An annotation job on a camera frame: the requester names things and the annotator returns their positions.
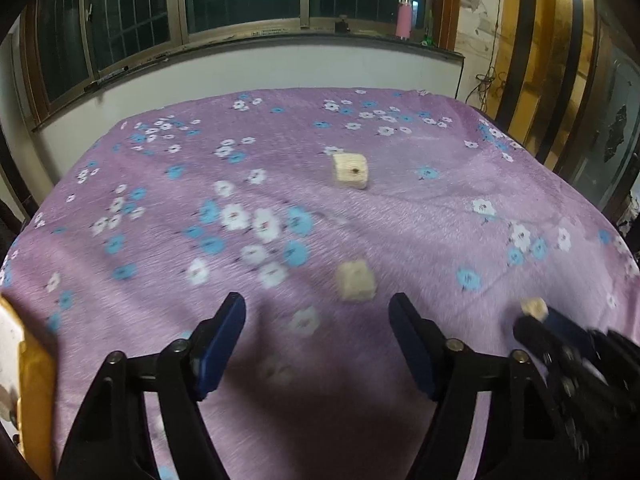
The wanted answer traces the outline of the small beige cube far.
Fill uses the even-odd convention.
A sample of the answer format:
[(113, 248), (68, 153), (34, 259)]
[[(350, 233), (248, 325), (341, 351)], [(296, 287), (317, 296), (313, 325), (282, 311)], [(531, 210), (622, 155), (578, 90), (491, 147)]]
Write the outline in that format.
[(349, 188), (364, 190), (369, 183), (367, 159), (356, 153), (335, 153), (332, 155), (334, 181)]

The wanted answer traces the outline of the purple floral tablecloth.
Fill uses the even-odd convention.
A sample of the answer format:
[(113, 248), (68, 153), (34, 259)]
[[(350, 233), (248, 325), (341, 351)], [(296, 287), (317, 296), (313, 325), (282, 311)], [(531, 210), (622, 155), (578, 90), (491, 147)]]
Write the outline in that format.
[[(368, 162), (364, 190), (332, 155)], [(376, 294), (338, 296), (366, 260)], [(523, 299), (639, 333), (639, 270), (582, 194), (474, 108), (416, 91), (260, 90), (119, 119), (10, 249), (2, 295), (55, 353), (62, 448), (107, 353), (160, 351), (229, 292), (247, 319), (203, 418), (235, 479), (400, 479), (433, 413), (388, 322), (404, 292), (506, 354)]]

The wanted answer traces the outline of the small beige cube near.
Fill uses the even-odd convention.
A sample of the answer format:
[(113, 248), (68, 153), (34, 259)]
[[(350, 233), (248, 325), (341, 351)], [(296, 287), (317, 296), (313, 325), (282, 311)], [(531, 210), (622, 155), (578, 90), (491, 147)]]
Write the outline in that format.
[(346, 302), (363, 302), (374, 298), (376, 279), (366, 260), (345, 261), (337, 266), (335, 283), (338, 296)]

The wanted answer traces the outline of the small beige piece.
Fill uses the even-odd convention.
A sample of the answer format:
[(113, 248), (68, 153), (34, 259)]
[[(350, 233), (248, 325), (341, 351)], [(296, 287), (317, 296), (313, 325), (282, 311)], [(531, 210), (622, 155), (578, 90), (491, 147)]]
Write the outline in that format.
[(544, 322), (549, 315), (549, 309), (542, 298), (527, 298), (521, 302), (521, 310), (524, 315), (534, 318), (538, 322)]

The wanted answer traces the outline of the white foam tray yellow tape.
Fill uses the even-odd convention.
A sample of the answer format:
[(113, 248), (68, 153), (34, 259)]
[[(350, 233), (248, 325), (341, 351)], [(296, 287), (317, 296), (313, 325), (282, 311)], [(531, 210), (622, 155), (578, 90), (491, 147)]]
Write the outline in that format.
[(1, 429), (11, 457), (39, 479), (54, 477), (56, 364), (8, 300), (1, 300)]

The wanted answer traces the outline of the small dark object on sill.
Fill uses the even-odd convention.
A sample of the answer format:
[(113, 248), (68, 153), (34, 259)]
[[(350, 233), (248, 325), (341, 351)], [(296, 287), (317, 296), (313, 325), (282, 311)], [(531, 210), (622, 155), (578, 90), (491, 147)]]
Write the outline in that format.
[(349, 34), (350, 28), (347, 21), (347, 15), (341, 14), (335, 21), (334, 32), (336, 34)]

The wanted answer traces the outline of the small beige cube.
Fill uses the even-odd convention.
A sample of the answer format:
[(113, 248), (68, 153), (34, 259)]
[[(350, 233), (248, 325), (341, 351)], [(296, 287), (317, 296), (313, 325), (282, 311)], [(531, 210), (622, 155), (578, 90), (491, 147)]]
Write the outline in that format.
[(364, 190), (369, 183), (367, 159), (356, 153), (335, 153), (332, 155), (334, 181), (349, 188)]
[(366, 260), (345, 261), (337, 266), (335, 283), (338, 296), (346, 302), (363, 302), (374, 298), (376, 279)]

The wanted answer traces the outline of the window with wooden frame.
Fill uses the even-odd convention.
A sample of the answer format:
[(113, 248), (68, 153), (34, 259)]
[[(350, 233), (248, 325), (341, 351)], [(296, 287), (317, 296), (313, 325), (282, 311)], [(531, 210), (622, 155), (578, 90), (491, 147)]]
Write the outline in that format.
[[(413, 0), (414, 41), (450, 50), (460, 0)], [(300, 32), (395, 35), (398, 0), (30, 0), (20, 18), (21, 68), (32, 120), (109, 81), (206, 44)]]

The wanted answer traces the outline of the pink water bottle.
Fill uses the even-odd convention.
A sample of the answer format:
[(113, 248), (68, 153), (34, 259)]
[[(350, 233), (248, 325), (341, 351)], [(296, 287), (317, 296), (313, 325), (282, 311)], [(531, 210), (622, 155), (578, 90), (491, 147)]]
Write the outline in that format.
[(413, 0), (398, 0), (395, 36), (402, 40), (410, 38), (412, 29)]

